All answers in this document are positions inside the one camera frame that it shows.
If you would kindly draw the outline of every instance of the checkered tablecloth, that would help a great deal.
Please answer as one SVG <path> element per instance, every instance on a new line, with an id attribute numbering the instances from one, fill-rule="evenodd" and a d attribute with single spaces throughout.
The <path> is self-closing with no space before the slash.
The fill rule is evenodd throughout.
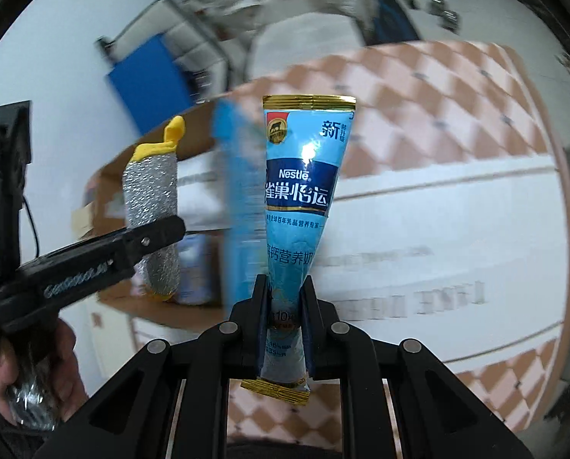
<path id="1" fill-rule="evenodd" d="M 551 153 L 532 95 L 506 51 L 478 42 L 410 42 L 367 47 L 295 65 L 230 94 L 262 123 L 265 94 L 349 94 L 358 100 L 342 178 L 431 164 Z M 514 431 L 529 425 L 558 339 L 459 374 Z M 233 383 L 229 434 L 339 449 L 339 389 L 315 384 L 293 408 Z"/>

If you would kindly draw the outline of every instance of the cardboard box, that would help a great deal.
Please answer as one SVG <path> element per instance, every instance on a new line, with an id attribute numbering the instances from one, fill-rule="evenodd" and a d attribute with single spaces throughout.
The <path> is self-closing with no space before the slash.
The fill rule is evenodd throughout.
<path id="1" fill-rule="evenodd" d="M 219 148 L 227 158 L 224 165 L 226 176 L 230 179 L 227 182 L 227 204 L 229 206 L 232 202 L 235 203 L 231 205 L 235 215 L 231 217 L 232 228 L 224 231 L 220 253 L 222 266 L 220 271 L 215 271 L 221 275 L 223 306 L 183 306 L 171 302 L 157 302 L 146 297 L 133 297 L 129 295 L 131 282 L 128 280 L 100 291 L 99 300 L 134 317 L 142 317 L 174 328 L 202 332 L 228 317 L 230 308 L 236 301 L 249 297 L 252 282 L 263 268 L 261 259 L 253 261 L 249 258 L 250 255 L 258 256 L 258 251 L 265 248 L 265 242 L 261 242 L 261 236 L 248 234 L 250 232 L 247 230 L 256 228 L 258 210 L 250 209 L 247 205 L 243 194 L 249 185 L 239 179 L 239 169 L 243 167 L 241 157 L 245 158 L 244 163 L 250 164 L 244 171 L 244 177 L 261 179 L 261 166 L 265 166 L 261 159 L 263 137 L 255 126 L 235 114 L 232 106 L 224 99 L 195 106 L 181 115 L 185 119 L 186 134 L 176 151 L 179 160 L 210 150 L 216 143 L 219 143 Z M 88 236 L 100 236 L 125 227 L 121 190 L 123 171 L 137 145 L 163 139 L 165 125 L 166 123 L 141 137 L 137 143 L 122 151 L 92 177 L 84 202 L 85 213 L 87 209 L 92 213 L 91 224 L 83 224 L 83 230 L 91 228 Z M 242 150 L 239 143 L 244 139 L 251 141 Z M 231 171 L 233 167 L 238 168 L 238 171 Z M 258 185 L 254 186 L 255 191 L 258 191 Z M 250 218 L 251 222 L 247 222 L 249 211 L 255 216 Z M 244 252 L 245 244 L 249 242 L 252 242 L 250 254 Z"/>

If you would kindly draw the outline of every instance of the light blue package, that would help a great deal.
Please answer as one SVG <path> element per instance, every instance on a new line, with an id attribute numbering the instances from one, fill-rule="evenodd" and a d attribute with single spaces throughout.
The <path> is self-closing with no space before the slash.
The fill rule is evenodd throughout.
<path id="1" fill-rule="evenodd" d="M 293 388 L 305 386 L 306 377 L 299 289 L 332 203 L 355 100 L 336 96 L 336 108 L 330 109 L 330 97 L 321 96 L 321 109 L 308 102 L 300 109 L 274 109 L 269 106 L 274 105 L 276 96 L 267 98 L 272 99 L 266 102 L 264 98 L 268 138 L 266 238 L 272 303 L 261 377 Z"/>

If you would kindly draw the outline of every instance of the black device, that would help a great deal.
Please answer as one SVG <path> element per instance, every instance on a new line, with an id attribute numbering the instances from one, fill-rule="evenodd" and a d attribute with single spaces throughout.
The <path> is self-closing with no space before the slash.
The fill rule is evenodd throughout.
<path id="1" fill-rule="evenodd" d="M 28 102 L 0 107 L 0 337 L 36 340 L 33 349 L 44 355 L 62 307 L 131 277 L 143 255 L 181 240 L 185 224 L 171 216 L 20 265 L 29 109 Z M 344 457 L 396 457 L 384 378 L 405 459 L 532 457 L 419 341 L 379 342 L 341 322 L 333 304 L 317 300 L 310 277 L 300 298 L 308 373 L 316 381 L 340 381 Z M 50 434 L 36 459 L 162 459 L 169 446 L 176 459 L 225 457 L 229 380 L 258 377 L 269 306 L 267 277 L 259 275 L 252 297 L 197 340 L 149 342 Z M 12 458 L 0 436 L 0 459 Z"/>

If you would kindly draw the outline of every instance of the brown box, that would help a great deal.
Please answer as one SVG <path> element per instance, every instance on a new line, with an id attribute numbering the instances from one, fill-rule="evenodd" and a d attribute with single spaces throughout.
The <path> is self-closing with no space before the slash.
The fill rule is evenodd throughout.
<path id="1" fill-rule="evenodd" d="M 176 150 L 179 160 L 199 155 L 210 150 L 215 141 L 211 137 L 212 113 L 215 102 L 207 102 L 181 114 L 185 119 L 186 133 Z M 155 143 L 163 140 L 166 123 L 141 137 L 137 143 L 128 146 L 112 162 L 100 169 L 88 184 L 89 207 L 93 213 L 92 231 L 88 237 L 100 236 L 125 227 L 121 215 L 109 215 L 113 201 L 121 196 L 121 178 L 134 149 L 140 143 Z M 99 292 L 100 302 L 135 317 L 143 317 L 159 324 L 201 332 L 223 320 L 220 307 L 184 306 L 171 302 L 159 302 L 148 297 L 130 296 L 131 282 L 122 281 Z"/>

